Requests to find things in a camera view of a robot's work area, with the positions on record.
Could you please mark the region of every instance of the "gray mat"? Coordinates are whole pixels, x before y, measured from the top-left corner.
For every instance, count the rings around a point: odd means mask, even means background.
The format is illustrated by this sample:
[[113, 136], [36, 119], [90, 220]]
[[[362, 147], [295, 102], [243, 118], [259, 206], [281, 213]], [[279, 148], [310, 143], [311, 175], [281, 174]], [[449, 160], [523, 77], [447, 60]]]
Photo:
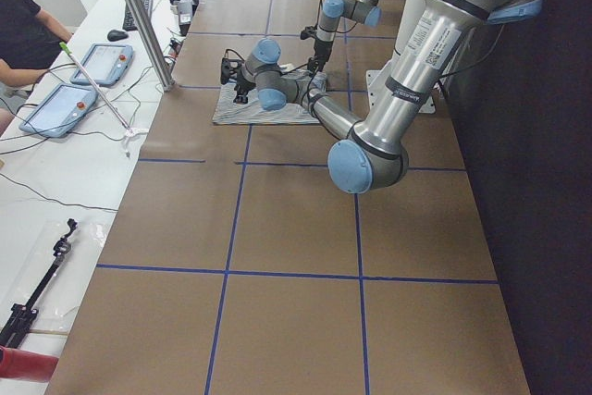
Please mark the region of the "gray mat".
[[[301, 80], [303, 82], [303, 88], [306, 88], [310, 79], [307, 77], [307, 71], [303, 70], [296, 70], [285, 76], [289, 79]], [[313, 85], [319, 90], [324, 91], [327, 86], [327, 75], [325, 73], [318, 73], [314, 77]], [[234, 83], [227, 83], [220, 88], [216, 111], [212, 117], [212, 122], [215, 124], [318, 124], [317, 119], [296, 104], [286, 104], [284, 108], [277, 111], [263, 110], [259, 105], [256, 90], [249, 92], [248, 104], [235, 104], [232, 102], [236, 97], [234, 87]]]

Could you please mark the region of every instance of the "brown floor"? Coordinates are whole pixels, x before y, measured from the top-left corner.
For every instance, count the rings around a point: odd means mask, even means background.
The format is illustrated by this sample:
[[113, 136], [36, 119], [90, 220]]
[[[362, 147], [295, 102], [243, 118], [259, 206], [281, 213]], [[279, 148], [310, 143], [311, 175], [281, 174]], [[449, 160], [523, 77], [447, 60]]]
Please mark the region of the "brown floor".
[[[48, 395], [529, 393], [443, 104], [405, 179], [361, 196], [319, 126], [212, 125], [224, 50], [274, 34], [299, 65], [316, 2], [200, 4]], [[330, 88], [360, 115], [403, 3], [336, 41]]]

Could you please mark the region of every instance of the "metal pole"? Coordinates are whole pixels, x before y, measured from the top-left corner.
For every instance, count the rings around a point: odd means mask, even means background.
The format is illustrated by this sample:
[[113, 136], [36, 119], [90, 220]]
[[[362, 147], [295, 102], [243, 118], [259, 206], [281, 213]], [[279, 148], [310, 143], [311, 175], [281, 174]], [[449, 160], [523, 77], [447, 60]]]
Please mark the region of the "metal pole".
[[168, 92], [173, 87], [175, 81], [173, 80], [168, 64], [162, 55], [162, 51], [158, 45], [158, 39], [156, 39], [156, 34], [154, 33], [154, 28], [152, 28], [152, 23], [150, 23], [150, 19], [144, 9], [142, 0], [125, 1], [126, 4], [128, 4], [129, 11], [131, 11], [134, 21], [136, 22], [140, 37], [142, 38], [146, 52], [150, 57], [154, 71], [156, 71], [156, 75], [158, 76], [158, 79], [160, 79], [163, 90]]

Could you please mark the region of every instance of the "black panel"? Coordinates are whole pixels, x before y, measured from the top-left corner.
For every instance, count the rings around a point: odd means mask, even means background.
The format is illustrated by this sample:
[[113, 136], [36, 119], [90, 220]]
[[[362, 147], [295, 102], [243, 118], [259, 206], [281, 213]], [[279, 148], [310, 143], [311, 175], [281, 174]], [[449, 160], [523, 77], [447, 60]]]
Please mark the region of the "black panel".
[[[590, 0], [546, 0], [450, 85], [533, 395], [592, 394], [591, 24]], [[485, 52], [498, 29], [476, 33], [474, 50]]]

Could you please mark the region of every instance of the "blue joint cap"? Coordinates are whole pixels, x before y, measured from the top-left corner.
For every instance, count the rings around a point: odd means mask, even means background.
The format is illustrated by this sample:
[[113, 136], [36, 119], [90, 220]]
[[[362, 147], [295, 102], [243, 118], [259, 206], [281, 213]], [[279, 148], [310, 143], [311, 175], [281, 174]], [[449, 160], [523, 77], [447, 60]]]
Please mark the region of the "blue joint cap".
[[335, 143], [329, 150], [329, 175], [346, 193], [366, 193], [372, 185], [372, 165], [362, 148], [353, 141]]
[[332, 19], [340, 18], [344, 8], [343, 0], [325, 0], [323, 3], [323, 13]]
[[364, 25], [368, 25], [369, 27], [375, 27], [376, 25], [378, 25], [381, 15], [382, 11], [380, 10], [380, 8], [378, 6], [374, 6], [368, 13], [368, 16], [366, 16]]
[[489, 15], [487, 23], [494, 25], [531, 19], [543, 9], [543, 2], [544, 0], [533, 0], [525, 4], [498, 9]]
[[258, 93], [259, 104], [265, 111], [280, 110], [286, 106], [286, 94], [273, 88], [264, 88]]
[[281, 49], [273, 39], [261, 39], [254, 47], [252, 54], [264, 64], [275, 64], [279, 60]]

